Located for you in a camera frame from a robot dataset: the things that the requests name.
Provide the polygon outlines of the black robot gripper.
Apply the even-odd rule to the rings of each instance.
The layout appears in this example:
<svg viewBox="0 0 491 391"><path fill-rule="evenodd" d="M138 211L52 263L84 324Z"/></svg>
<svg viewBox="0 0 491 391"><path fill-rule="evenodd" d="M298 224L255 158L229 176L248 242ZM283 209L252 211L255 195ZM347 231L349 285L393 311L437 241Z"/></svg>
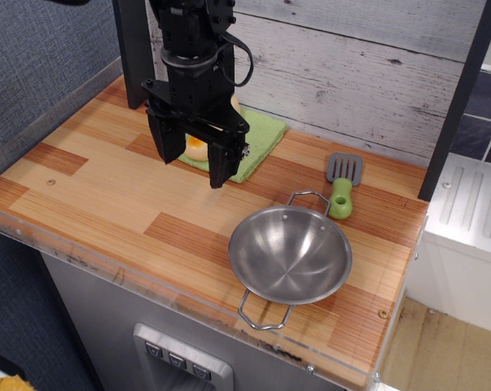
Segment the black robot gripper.
<svg viewBox="0 0 491 391"><path fill-rule="evenodd" d="M231 106L235 88L235 53L211 58L174 58L165 51L166 81L148 79L147 117L151 136L165 164L186 149L186 135L208 145L210 186L218 189L236 175L244 157L249 124Z"/></svg>

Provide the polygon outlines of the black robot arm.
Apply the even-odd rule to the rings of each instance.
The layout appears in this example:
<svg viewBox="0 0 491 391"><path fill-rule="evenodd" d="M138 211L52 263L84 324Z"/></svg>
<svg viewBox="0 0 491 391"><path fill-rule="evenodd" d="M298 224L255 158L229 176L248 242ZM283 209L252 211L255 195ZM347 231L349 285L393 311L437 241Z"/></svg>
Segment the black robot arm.
<svg viewBox="0 0 491 391"><path fill-rule="evenodd" d="M153 1L162 32L160 58L167 80L142 83L148 94L151 135L165 163L186 150L186 136L208 145L210 185L220 188L236 175L248 154L249 124L232 107L235 49L251 51L228 32L235 23L233 1Z"/></svg>

